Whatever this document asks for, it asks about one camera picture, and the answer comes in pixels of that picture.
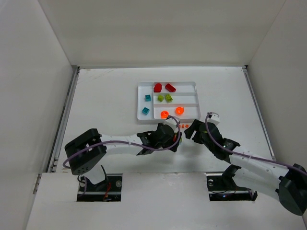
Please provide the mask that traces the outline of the orange round disc piece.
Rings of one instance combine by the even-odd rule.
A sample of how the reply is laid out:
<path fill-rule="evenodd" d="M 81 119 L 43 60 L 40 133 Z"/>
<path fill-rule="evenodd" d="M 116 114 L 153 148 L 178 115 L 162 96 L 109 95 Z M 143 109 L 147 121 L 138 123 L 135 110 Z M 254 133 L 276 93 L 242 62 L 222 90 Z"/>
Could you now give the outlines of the orange round disc piece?
<path fill-rule="evenodd" d="M 177 115 L 183 115 L 183 114 L 184 114 L 184 107 L 177 107 L 177 108 L 175 109 L 175 113 L 176 113 Z"/>

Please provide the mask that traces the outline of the teal lego brick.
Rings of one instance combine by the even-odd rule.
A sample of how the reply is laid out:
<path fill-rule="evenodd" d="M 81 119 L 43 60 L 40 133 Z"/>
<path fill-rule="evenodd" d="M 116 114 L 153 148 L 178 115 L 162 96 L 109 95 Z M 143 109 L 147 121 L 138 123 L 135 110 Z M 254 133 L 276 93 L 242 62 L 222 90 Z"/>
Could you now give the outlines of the teal lego brick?
<path fill-rule="evenodd" d="M 142 109 L 142 114 L 144 114 L 144 115 L 148 115 L 149 111 L 150 111 L 150 109 L 149 109 L 149 108 L 144 107 L 144 108 Z"/>

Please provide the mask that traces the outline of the lime small lego brick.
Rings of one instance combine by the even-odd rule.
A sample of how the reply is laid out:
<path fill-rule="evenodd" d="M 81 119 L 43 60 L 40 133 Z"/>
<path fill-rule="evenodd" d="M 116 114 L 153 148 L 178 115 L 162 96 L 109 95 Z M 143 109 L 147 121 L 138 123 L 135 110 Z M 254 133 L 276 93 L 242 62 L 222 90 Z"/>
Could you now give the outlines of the lime small lego brick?
<path fill-rule="evenodd" d="M 158 101 L 162 102 L 164 100 L 164 96 L 163 95 L 158 95 Z"/>

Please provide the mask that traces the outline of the lime lego plate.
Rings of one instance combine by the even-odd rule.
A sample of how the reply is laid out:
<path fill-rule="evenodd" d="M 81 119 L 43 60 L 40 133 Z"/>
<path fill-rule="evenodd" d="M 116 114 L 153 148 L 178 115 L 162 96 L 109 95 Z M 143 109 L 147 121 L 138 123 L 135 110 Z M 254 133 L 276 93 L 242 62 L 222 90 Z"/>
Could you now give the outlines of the lime lego plate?
<path fill-rule="evenodd" d="M 170 102 L 173 101 L 173 98 L 171 97 L 170 94 L 166 94 L 166 95 L 165 95 L 165 100 L 166 100 L 167 103 L 170 103 Z"/>

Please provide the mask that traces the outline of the red rounded lego brick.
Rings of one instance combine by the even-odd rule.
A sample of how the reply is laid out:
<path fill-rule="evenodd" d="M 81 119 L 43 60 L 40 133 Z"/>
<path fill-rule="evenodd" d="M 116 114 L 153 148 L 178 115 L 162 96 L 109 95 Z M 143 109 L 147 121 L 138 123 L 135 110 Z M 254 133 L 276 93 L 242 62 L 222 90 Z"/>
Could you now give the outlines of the red rounded lego brick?
<path fill-rule="evenodd" d="M 153 87 L 153 92 L 161 92 L 162 90 L 162 84 L 161 83 L 157 83 L 154 85 Z"/>

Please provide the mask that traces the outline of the red long lego brick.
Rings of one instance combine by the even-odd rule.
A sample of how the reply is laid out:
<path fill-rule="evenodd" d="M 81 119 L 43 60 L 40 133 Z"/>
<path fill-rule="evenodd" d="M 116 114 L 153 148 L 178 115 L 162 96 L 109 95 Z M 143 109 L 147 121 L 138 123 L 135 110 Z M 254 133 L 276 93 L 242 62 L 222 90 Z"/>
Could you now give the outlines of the red long lego brick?
<path fill-rule="evenodd" d="M 169 83 L 165 85 L 165 89 L 168 92 L 176 92 L 176 88 L 174 86 L 172 86 L 171 84 L 169 84 Z"/>

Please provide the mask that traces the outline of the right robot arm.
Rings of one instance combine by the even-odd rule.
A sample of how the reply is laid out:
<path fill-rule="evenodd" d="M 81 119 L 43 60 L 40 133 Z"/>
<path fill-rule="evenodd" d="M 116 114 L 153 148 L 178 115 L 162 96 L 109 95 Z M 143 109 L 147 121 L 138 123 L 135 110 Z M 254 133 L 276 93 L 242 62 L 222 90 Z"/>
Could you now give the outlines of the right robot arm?
<path fill-rule="evenodd" d="M 212 122 L 194 120 L 184 133 L 187 139 L 203 144 L 217 159 L 230 164 L 223 173 L 225 184 L 270 196 L 295 215 L 306 212 L 307 172 L 303 166 L 252 154 L 238 142 L 222 137 Z"/>

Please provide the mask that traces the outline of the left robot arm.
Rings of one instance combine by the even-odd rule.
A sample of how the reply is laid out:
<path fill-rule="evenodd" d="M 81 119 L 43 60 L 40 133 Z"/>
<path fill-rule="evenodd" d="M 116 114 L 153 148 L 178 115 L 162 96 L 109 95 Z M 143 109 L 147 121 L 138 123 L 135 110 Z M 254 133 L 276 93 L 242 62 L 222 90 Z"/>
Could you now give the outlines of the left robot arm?
<path fill-rule="evenodd" d="M 108 136 L 96 128 L 85 131 L 64 147 L 67 159 L 63 167 L 73 175 L 82 175 L 93 185 L 106 180 L 102 158 L 106 155 L 129 154 L 149 155 L 158 151 L 176 152 L 182 132 L 180 125 L 159 123 L 156 130 L 145 131 L 130 136 Z"/>

